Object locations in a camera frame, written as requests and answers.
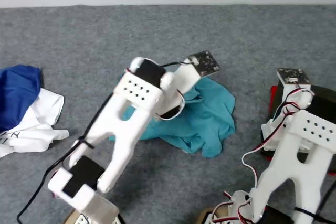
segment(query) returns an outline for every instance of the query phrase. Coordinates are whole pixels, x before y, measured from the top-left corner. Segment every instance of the teal t-shirt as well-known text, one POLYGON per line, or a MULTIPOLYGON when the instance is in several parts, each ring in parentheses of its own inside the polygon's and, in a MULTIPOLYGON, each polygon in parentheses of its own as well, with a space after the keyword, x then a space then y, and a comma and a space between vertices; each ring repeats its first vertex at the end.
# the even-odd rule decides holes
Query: teal t-shirt
MULTIPOLYGON (((231 116, 235 98, 222 85, 201 79, 184 94, 186 105, 179 116, 170 121, 152 120, 140 140, 159 137, 187 153, 202 149, 205 157, 214 157, 222 151, 222 141, 235 132, 231 116)), ((124 118, 134 111, 129 107, 124 118)))

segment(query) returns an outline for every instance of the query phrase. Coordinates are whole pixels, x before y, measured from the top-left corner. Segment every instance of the white cloth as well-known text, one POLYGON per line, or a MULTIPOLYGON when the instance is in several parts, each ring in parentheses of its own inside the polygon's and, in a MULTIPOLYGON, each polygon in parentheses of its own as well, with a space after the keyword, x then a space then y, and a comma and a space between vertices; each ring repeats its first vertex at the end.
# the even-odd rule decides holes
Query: white cloth
POLYGON ((20 124, 0 133, 0 157, 12 152, 43 152, 53 140, 67 138, 67 130, 54 130, 62 111, 64 97, 41 89, 20 124))

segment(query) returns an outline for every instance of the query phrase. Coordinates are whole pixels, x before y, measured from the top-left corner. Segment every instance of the blue cloth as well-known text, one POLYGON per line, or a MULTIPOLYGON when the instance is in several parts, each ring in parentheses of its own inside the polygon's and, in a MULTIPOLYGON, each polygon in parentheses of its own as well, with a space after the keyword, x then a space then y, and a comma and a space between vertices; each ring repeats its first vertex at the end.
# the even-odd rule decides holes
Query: blue cloth
MULTIPOLYGON (((182 113, 170 121, 152 120, 140 140, 159 137, 188 153, 202 149, 205 157, 222 151, 222 140, 235 132, 231 116, 235 98, 222 85, 208 78, 201 79, 184 94, 186 105, 182 113)), ((129 107, 123 118, 134 111, 129 107)))
POLYGON ((0 69, 0 132, 17 126, 40 92, 40 70, 16 65, 0 69))

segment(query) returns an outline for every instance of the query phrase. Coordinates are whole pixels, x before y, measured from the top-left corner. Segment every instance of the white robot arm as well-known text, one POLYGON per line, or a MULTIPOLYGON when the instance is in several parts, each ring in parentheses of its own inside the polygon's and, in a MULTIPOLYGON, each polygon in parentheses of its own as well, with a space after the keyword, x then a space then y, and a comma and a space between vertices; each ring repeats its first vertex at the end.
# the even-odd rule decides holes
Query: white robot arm
POLYGON ((282 104, 274 118, 261 126, 264 141, 242 158, 243 164, 253 170, 256 184, 250 193, 239 190, 229 195, 230 201, 222 204, 228 206, 228 216, 214 219, 214 211, 209 223, 285 224, 284 220, 274 217, 266 220, 263 215, 271 193, 288 179, 293 180, 295 185, 296 208, 292 218, 284 217, 286 223, 310 224, 314 217, 322 219, 315 213, 321 200, 322 182, 336 153, 336 125, 305 110, 311 104, 314 93, 307 78, 297 84, 304 75, 301 69, 279 70, 285 76, 289 74, 289 79, 286 79, 278 73, 284 88, 282 104), (276 150, 258 180, 256 171, 244 162, 244 157, 265 147, 276 150), (300 150, 308 153, 305 162, 297 158, 300 150))
POLYGON ((108 98, 82 142, 70 156, 70 170, 60 168, 48 183, 49 189, 97 224, 111 224, 119 211, 95 191, 107 193, 115 185, 133 156, 134 147, 152 118, 164 119, 167 112, 178 114, 183 93, 220 67, 208 51, 189 56, 174 72, 166 72, 154 61, 135 58, 108 98), (123 111, 135 108, 128 120, 123 111), (112 160, 104 170, 86 157, 94 146, 110 135, 116 142, 112 160))

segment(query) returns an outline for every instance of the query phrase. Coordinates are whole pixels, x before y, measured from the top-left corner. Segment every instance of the gray carpet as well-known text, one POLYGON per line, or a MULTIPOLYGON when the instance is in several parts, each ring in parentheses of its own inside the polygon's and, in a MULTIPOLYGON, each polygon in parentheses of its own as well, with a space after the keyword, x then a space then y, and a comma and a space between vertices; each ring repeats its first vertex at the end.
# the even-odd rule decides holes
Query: gray carpet
MULTIPOLYGON (((253 175, 240 158, 259 143, 269 88, 278 67, 304 68, 314 84, 336 89, 336 6, 116 6, 0 9, 0 68, 17 63, 43 69, 44 87, 62 94, 57 129, 70 137, 43 153, 0 159, 1 223, 15 216, 44 170, 72 145, 118 76, 136 56, 159 63, 208 49, 222 71, 213 79, 236 97, 237 132, 212 159, 186 155, 162 140, 141 142, 115 188, 107 194, 127 223, 193 223, 202 209, 225 200, 225 189, 249 190, 253 175)), ((113 144, 94 160, 106 165, 113 144)), ((248 158, 259 172, 268 162, 248 158)), ((327 176, 324 193, 335 177, 327 176)), ((290 214, 294 187, 286 182, 270 204, 290 214)), ((323 215, 336 220, 336 197, 323 215)), ((24 223, 62 223, 71 208, 44 188, 24 223)))

